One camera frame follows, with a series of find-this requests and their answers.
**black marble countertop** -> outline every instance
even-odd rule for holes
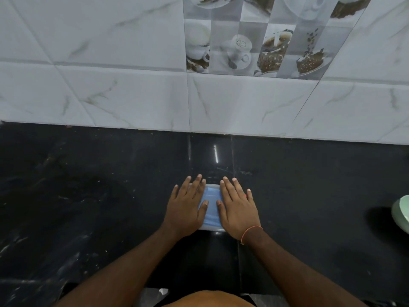
[[[352,294],[409,301],[409,235],[390,215],[409,194],[409,146],[3,123],[0,305],[51,305],[151,235],[198,173],[237,177],[264,230]],[[147,285],[279,293],[245,246],[204,231]]]

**right hand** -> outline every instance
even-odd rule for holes
[[[233,178],[233,183],[234,186],[227,177],[220,181],[224,205],[218,200],[217,207],[223,228],[230,236],[240,240],[248,228],[260,226],[260,219],[250,189],[247,190],[246,198],[236,178]]]

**wrist band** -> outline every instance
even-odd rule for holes
[[[243,235],[241,236],[241,239],[240,239],[240,243],[241,243],[241,244],[244,245],[244,243],[243,243],[243,238],[244,238],[244,235],[246,234],[246,232],[248,232],[248,230],[250,230],[250,229],[252,229],[252,228],[254,228],[254,227],[259,227],[259,228],[263,229],[263,228],[262,228],[261,226],[259,226],[259,225],[254,225],[254,226],[251,226],[251,227],[249,227],[248,229],[246,229],[246,231],[243,232]]]

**wall tile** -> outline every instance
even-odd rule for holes
[[[54,61],[186,69],[182,0],[12,0]]]
[[[186,73],[58,68],[97,126],[189,131]]]
[[[409,0],[372,0],[324,75],[409,82]]]
[[[409,120],[408,99],[408,86],[321,81],[288,135],[409,144],[409,129],[405,128]]]
[[[0,39],[0,59],[49,61],[8,0],[0,0]]]
[[[316,81],[188,75],[191,131],[285,136]]]
[[[0,62],[0,120],[93,126],[52,65]]]

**person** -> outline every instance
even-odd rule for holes
[[[189,187],[188,176],[176,185],[161,227],[140,245],[101,269],[64,296],[55,307],[130,307],[161,259],[181,238],[202,226],[208,202],[200,208],[206,180],[198,175]],[[366,306],[359,299],[305,265],[263,231],[250,189],[247,196],[236,178],[220,181],[223,202],[217,201],[220,222],[233,238],[247,245],[284,294],[291,307]],[[221,291],[189,294],[170,307],[253,306],[239,296]]]

